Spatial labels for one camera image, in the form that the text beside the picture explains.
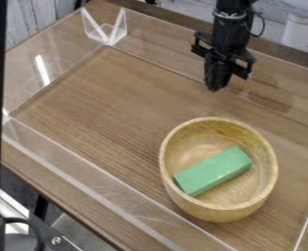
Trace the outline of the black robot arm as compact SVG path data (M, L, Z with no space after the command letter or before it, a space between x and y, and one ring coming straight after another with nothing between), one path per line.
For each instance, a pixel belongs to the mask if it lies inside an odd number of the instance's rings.
M248 79L255 57L247 51L255 0L216 0L214 29L196 31L191 52L204 59L204 84L211 92L226 88L232 75Z

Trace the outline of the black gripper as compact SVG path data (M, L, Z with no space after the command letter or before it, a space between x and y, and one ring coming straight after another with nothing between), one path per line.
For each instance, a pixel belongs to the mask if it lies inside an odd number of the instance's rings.
M204 81L208 89L226 88L231 75L251 77L255 57L247 51L254 14L250 9L236 13L214 10L214 31L193 33L191 52L204 63Z

